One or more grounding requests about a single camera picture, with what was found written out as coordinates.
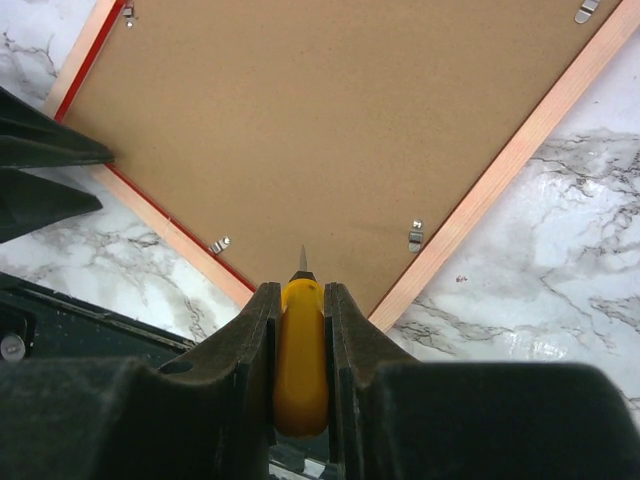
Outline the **red wooden picture frame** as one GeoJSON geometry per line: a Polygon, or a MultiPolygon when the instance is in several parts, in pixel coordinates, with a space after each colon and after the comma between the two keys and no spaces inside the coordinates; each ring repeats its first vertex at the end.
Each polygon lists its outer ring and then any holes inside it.
{"type": "Polygon", "coordinates": [[[638,27],[635,1],[99,1],[44,110],[234,302],[305,250],[385,330],[638,27]]]}

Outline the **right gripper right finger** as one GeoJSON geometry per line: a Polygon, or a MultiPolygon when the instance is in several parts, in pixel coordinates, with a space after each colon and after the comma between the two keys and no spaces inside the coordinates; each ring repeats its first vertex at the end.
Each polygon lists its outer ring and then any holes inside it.
{"type": "Polygon", "coordinates": [[[562,362],[421,362],[324,298],[329,448],[342,479],[634,479],[638,432],[599,369],[562,362]]]}

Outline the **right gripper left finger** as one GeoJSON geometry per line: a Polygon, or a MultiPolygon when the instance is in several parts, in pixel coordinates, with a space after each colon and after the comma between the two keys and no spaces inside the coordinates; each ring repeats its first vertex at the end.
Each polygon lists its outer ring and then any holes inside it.
{"type": "Polygon", "coordinates": [[[140,357],[1,359],[5,479],[265,479],[280,289],[159,367],[140,357]]]}

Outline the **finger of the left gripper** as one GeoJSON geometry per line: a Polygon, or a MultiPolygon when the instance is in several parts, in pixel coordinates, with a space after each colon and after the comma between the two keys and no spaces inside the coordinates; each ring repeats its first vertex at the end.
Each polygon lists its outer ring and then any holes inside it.
{"type": "Polygon", "coordinates": [[[1,242],[102,208],[97,197],[19,170],[1,171],[1,242]]]}
{"type": "Polygon", "coordinates": [[[29,169],[106,164],[105,145],[56,122],[1,88],[1,167],[29,169]]]}

